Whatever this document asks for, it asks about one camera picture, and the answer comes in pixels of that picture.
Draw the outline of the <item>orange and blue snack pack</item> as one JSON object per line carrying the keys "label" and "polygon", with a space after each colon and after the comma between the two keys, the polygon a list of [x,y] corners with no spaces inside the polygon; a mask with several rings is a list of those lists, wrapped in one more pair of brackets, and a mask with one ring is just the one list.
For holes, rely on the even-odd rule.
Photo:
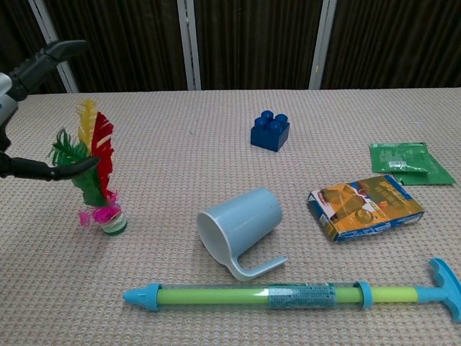
{"label": "orange and blue snack pack", "polygon": [[310,192],[307,205],[334,242],[381,234],[415,223],[423,207],[389,174]]}

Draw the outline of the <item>grey partition frame post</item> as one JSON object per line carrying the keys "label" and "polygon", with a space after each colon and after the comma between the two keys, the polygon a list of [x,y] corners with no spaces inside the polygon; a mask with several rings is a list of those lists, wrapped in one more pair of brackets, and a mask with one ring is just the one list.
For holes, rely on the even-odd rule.
{"label": "grey partition frame post", "polygon": [[[48,44],[59,40],[58,34],[55,30],[55,26],[52,22],[50,13],[44,0],[28,0],[28,2],[45,42]],[[66,88],[66,91],[68,93],[79,93],[79,88],[69,63],[60,63],[57,67],[57,70],[63,85]]]}
{"label": "grey partition frame post", "polygon": [[319,90],[328,54],[337,0],[323,0],[308,88]]}
{"label": "grey partition frame post", "polygon": [[189,91],[202,89],[194,0],[176,0]]}

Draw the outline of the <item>green and blue water pump toy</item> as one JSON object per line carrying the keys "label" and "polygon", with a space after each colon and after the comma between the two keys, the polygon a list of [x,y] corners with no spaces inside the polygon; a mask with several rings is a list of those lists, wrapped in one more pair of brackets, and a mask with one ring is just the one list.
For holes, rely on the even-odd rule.
{"label": "green and blue water pump toy", "polygon": [[151,283],[122,294],[125,303],[147,311],[182,307],[263,309],[370,309],[384,303],[441,303],[461,324],[461,280],[440,257],[429,260],[433,286],[372,286],[353,283],[279,283],[268,285],[164,285]]}

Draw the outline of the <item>green sachet packet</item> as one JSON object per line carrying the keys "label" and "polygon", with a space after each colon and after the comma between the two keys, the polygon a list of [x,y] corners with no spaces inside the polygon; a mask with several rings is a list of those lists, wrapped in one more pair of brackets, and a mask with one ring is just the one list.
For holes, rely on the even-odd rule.
{"label": "green sachet packet", "polygon": [[425,158],[427,172],[395,172],[394,178],[401,185],[453,185],[456,180],[449,172],[430,154]]}
{"label": "green sachet packet", "polygon": [[429,153],[425,143],[370,144],[372,172],[429,172]]}

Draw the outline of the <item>colourful feather shuttlecock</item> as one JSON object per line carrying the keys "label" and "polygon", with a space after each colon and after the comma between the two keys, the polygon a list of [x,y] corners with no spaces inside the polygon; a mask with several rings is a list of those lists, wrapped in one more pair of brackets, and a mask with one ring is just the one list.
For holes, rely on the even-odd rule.
{"label": "colourful feather shuttlecock", "polygon": [[99,159],[96,167],[72,179],[88,206],[79,212],[80,223],[88,226],[95,222],[109,236],[121,234],[127,227],[127,219],[117,201],[117,193],[109,190],[109,176],[113,171],[113,124],[97,110],[91,99],[80,103],[77,114],[80,118],[77,139],[73,140],[66,130],[60,130],[48,156],[52,165],[58,167],[92,156]]}

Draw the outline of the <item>grey-blue plastic cup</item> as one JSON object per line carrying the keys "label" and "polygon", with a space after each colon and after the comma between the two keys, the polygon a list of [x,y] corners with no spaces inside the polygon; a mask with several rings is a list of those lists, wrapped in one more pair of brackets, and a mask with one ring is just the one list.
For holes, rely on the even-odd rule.
{"label": "grey-blue plastic cup", "polygon": [[206,250],[226,266],[234,278],[250,281],[283,265],[277,257],[252,269],[243,268],[238,258],[282,221],[282,208],[268,189],[260,187],[198,213],[197,230]]}

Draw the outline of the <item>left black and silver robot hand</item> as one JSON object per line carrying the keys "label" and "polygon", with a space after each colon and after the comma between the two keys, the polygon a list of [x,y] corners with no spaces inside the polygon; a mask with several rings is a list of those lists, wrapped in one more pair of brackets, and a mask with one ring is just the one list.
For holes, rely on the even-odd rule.
{"label": "left black and silver robot hand", "polygon": [[6,154],[11,141],[6,126],[18,109],[18,103],[40,86],[56,66],[89,47],[85,40],[53,41],[28,58],[11,72],[0,73],[0,177],[59,181],[72,179],[94,168],[99,159],[94,156],[64,167],[49,167],[46,163]]}

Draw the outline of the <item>blue toy building block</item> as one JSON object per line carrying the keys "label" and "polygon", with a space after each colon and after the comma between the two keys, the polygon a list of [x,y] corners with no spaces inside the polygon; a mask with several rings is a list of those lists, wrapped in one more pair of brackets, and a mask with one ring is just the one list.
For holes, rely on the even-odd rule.
{"label": "blue toy building block", "polygon": [[250,143],[278,152],[288,139],[289,131],[290,123],[286,114],[275,115],[271,110],[264,110],[254,121]]}

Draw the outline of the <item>beige woven tablecloth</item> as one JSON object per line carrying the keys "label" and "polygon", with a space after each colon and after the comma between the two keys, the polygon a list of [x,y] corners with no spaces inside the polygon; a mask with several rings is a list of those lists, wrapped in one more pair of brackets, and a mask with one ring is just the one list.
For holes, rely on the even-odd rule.
{"label": "beige woven tablecloth", "polygon": [[[260,283],[430,285],[432,257],[461,277],[461,88],[93,94],[114,124],[111,187],[123,234],[80,226],[69,181],[0,179],[0,346],[461,346],[439,304],[371,309],[149,313],[122,293],[151,282],[231,284],[196,215],[256,187],[279,199],[277,229],[241,257],[287,262]],[[288,117],[278,152],[250,143],[264,110]],[[456,179],[410,186],[416,224],[343,244],[307,208],[312,190],[372,176],[371,143],[424,142]]]}

